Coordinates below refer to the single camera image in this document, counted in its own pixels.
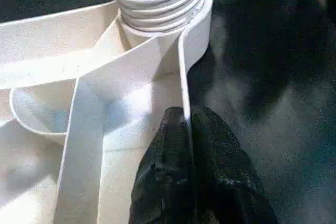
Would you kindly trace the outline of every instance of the white plastic strip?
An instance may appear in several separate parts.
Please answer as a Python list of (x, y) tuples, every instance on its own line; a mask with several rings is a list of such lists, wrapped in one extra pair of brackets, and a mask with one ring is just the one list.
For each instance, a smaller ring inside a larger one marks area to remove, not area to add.
[(75, 80), (12, 89), (9, 105), (21, 126), (64, 144)]

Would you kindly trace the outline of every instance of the gray floor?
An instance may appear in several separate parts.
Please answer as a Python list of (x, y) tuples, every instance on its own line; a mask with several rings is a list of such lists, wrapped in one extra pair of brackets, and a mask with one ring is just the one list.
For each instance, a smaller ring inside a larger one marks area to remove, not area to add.
[[(0, 22), (108, 0), (0, 0)], [(315, 0), (215, 0), (188, 74), (232, 127), (281, 223), (336, 223), (335, 27)]]

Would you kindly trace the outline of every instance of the dark floor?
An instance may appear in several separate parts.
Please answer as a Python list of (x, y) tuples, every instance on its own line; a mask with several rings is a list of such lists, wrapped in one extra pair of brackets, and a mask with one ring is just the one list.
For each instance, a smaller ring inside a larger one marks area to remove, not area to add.
[[(108, 0), (0, 0), (0, 21)], [(215, 0), (188, 74), (233, 128), (281, 223), (336, 223), (336, 29), (316, 0)]]

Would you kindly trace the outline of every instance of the white tray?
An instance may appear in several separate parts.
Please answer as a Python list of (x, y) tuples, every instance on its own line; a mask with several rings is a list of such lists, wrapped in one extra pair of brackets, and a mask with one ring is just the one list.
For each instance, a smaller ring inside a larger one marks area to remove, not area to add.
[(211, 6), (154, 37), (131, 32), (115, 2), (0, 25), (0, 223), (128, 223), (164, 110), (182, 106), (190, 122), (186, 73)]

